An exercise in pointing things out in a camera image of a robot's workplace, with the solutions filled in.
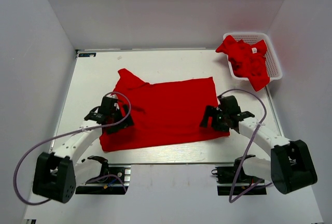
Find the red t shirt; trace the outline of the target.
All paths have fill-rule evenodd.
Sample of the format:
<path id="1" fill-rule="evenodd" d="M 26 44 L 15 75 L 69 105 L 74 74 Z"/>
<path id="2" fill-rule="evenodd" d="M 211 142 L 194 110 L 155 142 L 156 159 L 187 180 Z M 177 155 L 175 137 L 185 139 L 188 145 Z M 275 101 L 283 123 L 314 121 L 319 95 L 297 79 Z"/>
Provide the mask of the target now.
<path id="1" fill-rule="evenodd" d="M 129 70 L 118 71 L 120 105 L 131 103 L 134 125 L 100 136 L 104 152 L 207 141 L 229 132 L 203 128 L 206 106 L 218 105 L 212 77 L 150 84 Z"/>

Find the white plastic basket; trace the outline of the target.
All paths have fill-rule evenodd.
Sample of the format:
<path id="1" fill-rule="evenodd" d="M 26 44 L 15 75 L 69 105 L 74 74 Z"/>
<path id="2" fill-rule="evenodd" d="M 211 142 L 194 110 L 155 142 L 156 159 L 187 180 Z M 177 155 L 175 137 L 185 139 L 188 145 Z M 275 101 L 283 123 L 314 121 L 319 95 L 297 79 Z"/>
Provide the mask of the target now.
<path id="1" fill-rule="evenodd" d="M 283 76 L 278 56 L 274 50 L 273 44 L 269 36 L 260 32 L 230 32 L 223 35 L 223 39 L 227 36 L 232 36 L 236 41 L 243 40 L 245 43 L 253 45 L 263 40 L 267 46 L 266 69 L 270 81 L 280 80 Z"/>

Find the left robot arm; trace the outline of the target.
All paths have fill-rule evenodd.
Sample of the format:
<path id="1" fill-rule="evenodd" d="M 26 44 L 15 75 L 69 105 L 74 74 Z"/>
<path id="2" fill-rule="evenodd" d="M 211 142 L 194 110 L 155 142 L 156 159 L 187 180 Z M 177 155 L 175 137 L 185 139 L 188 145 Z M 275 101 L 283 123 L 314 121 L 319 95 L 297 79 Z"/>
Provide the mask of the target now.
<path id="1" fill-rule="evenodd" d="M 86 183 L 104 182 L 111 177 L 108 160 L 85 151 L 103 133 L 115 133 L 132 126 L 132 105 L 121 93 L 112 92 L 102 98 L 100 106 L 89 111 L 78 130 L 51 153 L 38 156 L 32 191 L 61 203 L 68 202 L 76 188 Z"/>

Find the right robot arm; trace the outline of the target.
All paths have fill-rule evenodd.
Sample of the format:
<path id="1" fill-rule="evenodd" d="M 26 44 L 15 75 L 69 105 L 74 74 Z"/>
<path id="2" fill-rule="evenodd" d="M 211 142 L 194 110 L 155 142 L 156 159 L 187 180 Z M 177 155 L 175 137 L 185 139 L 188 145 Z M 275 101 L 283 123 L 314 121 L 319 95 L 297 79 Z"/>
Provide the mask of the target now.
<path id="1" fill-rule="evenodd" d="M 235 159 L 233 167 L 219 169 L 218 182 L 225 184 L 232 180 L 231 188 L 237 183 L 258 185 L 260 181 L 269 181 L 282 194 L 288 194 L 317 183 L 317 173 L 307 144 L 302 140 L 291 141 L 280 136 L 259 122 L 249 111 L 242 111 L 234 96 L 219 96 L 219 105 L 206 106 L 201 127 L 211 127 L 215 131 L 234 130 L 249 138 L 269 156 L 260 159 L 249 154 Z"/>

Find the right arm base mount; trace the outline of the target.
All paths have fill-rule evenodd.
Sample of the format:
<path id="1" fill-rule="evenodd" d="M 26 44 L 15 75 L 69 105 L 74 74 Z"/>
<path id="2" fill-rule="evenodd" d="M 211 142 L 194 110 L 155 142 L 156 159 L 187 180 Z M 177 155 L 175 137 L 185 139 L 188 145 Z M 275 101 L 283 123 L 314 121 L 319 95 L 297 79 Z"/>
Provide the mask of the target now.
<path id="1" fill-rule="evenodd" d="M 218 166 L 211 170 L 211 174 L 216 177 L 218 196 L 229 195 L 235 173 L 236 170 L 233 166 Z M 259 178 L 247 176 L 241 171 L 234 187 L 233 196 L 239 195 L 258 181 Z M 264 185 L 265 181 L 262 180 L 254 189 L 247 192 L 245 195 L 266 195 L 267 191 Z"/>

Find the blue table label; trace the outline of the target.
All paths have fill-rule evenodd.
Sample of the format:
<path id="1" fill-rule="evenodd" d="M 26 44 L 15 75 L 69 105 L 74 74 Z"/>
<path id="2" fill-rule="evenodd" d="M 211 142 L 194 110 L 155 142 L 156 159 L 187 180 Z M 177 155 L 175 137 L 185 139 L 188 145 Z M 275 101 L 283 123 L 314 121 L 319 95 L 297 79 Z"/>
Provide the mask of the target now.
<path id="1" fill-rule="evenodd" d="M 95 57 L 96 53 L 79 53 L 78 56 L 79 57 L 84 57 L 84 58 Z"/>

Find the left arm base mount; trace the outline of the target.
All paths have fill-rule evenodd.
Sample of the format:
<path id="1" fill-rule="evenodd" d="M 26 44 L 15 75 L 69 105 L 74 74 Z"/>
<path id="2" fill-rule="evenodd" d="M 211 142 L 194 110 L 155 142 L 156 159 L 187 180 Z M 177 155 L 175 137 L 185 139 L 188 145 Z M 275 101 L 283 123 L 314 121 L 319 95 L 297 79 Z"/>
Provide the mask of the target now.
<path id="1" fill-rule="evenodd" d="M 130 184 L 130 165 L 109 165 L 101 174 L 106 176 L 76 188 L 76 195 L 125 195 Z"/>

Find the red t shirts pile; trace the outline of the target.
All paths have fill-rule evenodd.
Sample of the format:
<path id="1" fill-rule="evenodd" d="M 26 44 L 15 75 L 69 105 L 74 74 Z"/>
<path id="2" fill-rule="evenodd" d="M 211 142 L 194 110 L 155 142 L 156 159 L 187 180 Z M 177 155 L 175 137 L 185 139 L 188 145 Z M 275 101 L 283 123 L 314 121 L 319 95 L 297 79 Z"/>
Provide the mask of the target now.
<path id="1" fill-rule="evenodd" d="M 261 40 L 250 45 L 243 40 L 236 41 L 228 35 L 215 52 L 226 54 L 234 75 L 247 78 L 256 92 L 270 82 L 266 69 L 265 41 Z"/>

